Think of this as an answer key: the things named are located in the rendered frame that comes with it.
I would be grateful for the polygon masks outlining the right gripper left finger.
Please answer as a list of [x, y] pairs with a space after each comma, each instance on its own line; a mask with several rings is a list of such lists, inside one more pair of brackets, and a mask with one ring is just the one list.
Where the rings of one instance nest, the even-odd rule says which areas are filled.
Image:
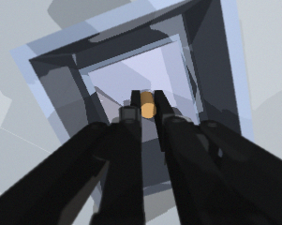
[[89, 225], [146, 225], [141, 91], [111, 125], [86, 125], [0, 195], [0, 225], [72, 225], [108, 169]]

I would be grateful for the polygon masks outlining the tan cylindrical peg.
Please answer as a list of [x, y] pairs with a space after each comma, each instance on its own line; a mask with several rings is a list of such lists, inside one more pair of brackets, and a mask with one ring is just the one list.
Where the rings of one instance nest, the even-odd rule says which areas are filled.
[[141, 93], [141, 115], [145, 118], [152, 118], [156, 115], [156, 105], [151, 92]]

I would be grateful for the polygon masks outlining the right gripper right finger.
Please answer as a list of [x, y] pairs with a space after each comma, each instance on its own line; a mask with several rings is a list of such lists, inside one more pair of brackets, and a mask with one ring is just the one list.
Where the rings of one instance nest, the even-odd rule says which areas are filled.
[[154, 102], [180, 225], [282, 225], [281, 158], [215, 120], [175, 115], [163, 90]]

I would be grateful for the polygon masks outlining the blue-grey open box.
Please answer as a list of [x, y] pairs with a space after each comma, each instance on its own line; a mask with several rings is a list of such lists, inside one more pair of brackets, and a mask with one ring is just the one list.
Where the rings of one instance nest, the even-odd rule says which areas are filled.
[[[198, 124], [255, 143], [236, 0], [136, 0], [10, 50], [61, 144], [110, 121], [89, 72], [177, 41]], [[158, 138], [141, 143], [143, 196], [172, 189]]]

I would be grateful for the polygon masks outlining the pale lavender flat plate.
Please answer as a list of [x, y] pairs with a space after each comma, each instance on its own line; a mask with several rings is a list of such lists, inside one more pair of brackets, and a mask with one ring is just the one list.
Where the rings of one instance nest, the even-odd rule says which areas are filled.
[[[88, 73], [111, 123], [119, 108], [130, 106], [132, 90], [163, 90], [175, 115], [198, 125], [178, 41], [168, 42]], [[158, 138], [155, 118], [141, 116], [141, 142]]]

